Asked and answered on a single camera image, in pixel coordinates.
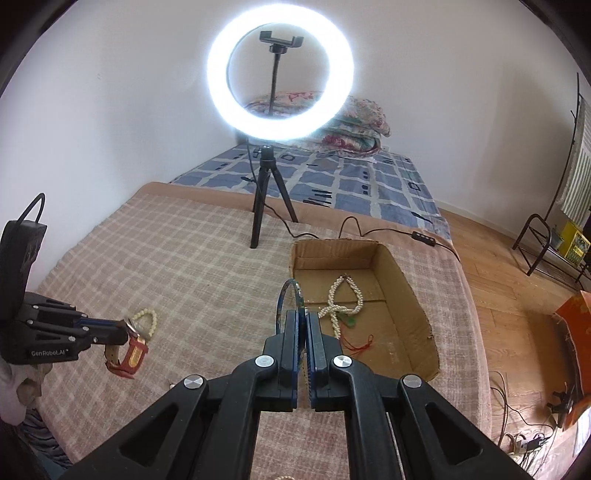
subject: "stack of bedding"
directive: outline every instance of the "stack of bedding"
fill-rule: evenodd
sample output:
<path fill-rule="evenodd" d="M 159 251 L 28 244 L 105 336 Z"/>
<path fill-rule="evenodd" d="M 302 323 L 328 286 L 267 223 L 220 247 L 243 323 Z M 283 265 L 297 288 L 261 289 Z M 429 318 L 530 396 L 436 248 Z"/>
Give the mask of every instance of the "stack of bedding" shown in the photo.
<path fill-rule="evenodd" d="M 323 92 L 278 92 L 273 116 L 287 118 L 310 109 Z M 267 115 L 270 95 L 254 99 L 246 110 Z M 390 136 L 382 108 L 375 102 L 348 96 L 343 108 L 327 124 L 304 138 L 286 140 L 288 147 L 351 158 L 371 157 L 381 149 L 381 136 Z"/>

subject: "ring light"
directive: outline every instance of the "ring light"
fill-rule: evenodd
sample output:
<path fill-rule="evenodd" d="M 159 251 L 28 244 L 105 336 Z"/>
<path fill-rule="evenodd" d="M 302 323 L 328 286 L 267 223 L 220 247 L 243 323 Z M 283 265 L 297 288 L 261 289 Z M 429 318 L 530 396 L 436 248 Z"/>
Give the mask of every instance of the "ring light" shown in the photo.
<path fill-rule="evenodd" d="M 314 35 L 329 59 L 324 94 L 310 110 L 287 119 L 255 116 L 242 107 L 228 86 L 228 64 L 236 45 L 248 33 L 269 23 L 285 23 Z M 207 82 L 222 118 L 247 135 L 263 140 L 288 140 L 312 133 L 343 106 L 353 83 L 353 55 L 345 36 L 322 15 L 295 5 L 266 5 L 232 20 L 217 36 L 207 59 Z"/>

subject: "silver screw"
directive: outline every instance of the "silver screw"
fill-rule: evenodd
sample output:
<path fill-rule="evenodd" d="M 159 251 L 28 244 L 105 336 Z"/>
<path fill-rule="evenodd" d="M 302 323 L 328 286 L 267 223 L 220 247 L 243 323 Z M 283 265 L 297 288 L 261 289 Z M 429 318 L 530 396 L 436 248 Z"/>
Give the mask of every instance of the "silver screw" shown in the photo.
<path fill-rule="evenodd" d="M 418 377 L 416 375 L 407 375 L 402 379 L 402 381 L 409 388 L 418 388 L 423 384 L 423 380 L 421 380 L 421 377 Z"/>
<path fill-rule="evenodd" d="M 333 363 L 339 368 L 350 367 L 353 361 L 346 355 L 337 355 L 333 358 Z"/>
<path fill-rule="evenodd" d="M 261 355 L 257 356 L 255 363 L 259 367 L 270 367 L 272 364 L 275 363 L 275 359 L 270 355 Z"/>
<path fill-rule="evenodd" d="M 203 378 L 199 375 L 189 375 L 183 380 L 183 384 L 188 389 L 195 390 L 203 385 Z"/>

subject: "blue sheet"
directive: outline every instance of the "blue sheet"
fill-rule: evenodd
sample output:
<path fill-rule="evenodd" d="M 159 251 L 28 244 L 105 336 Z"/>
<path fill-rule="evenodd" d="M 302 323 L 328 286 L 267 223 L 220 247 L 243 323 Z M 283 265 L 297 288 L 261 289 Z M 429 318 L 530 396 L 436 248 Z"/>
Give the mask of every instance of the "blue sheet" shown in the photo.
<path fill-rule="evenodd" d="M 256 173 L 258 148 L 251 145 Z M 370 215 L 451 238 L 447 221 L 409 158 L 381 152 L 356 160 L 278 147 L 275 157 L 292 200 Z M 256 188 L 246 144 L 207 160 L 172 183 L 241 193 L 254 193 Z M 268 195 L 280 196 L 273 178 Z"/>

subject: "tripod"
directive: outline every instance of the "tripod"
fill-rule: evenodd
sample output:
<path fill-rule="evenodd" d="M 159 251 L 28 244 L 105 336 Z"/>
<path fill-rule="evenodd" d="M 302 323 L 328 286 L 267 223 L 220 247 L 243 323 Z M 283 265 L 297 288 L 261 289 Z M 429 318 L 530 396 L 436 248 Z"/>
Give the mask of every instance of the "tripod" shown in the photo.
<path fill-rule="evenodd" d="M 270 43 L 269 51 L 274 54 L 273 74 L 271 77 L 271 97 L 269 99 L 269 116 L 273 114 L 273 106 L 275 102 L 275 88 L 277 87 L 277 70 L 279 68 L 279 60 L 281 55 L 287 52 L 288 48 L 301 47 L 304 37 L 293 37 L 290 40 L 282 40 L 280 38 L 272 38 L 272 31 L 262 31 L 259 40 L 264 43 Z M 255 216 L 252 221 L 252 236 L 251 248 L 258 247 L 259 236 L 261 234 L 262 211 L 265 207 L 265 198 L 267 197 L 267 187 L 269 186 L 269 178 L 273 174 L 279 192 L 283 197 L 287 211 L 290 213 L 291 221 L 298 223 L 296 212 L 291 204 L 290 196 L 285 188 L 285 182 L 281 176 L 281 172 L 277 169 L 277 162 L 275 160 L 275 152 L 271 145 L 265 145 L 261 148 L 261 161 L 259 167 L 258 178 L 256 179 L 255 201 L 252 206 L 252 211 Z"/>

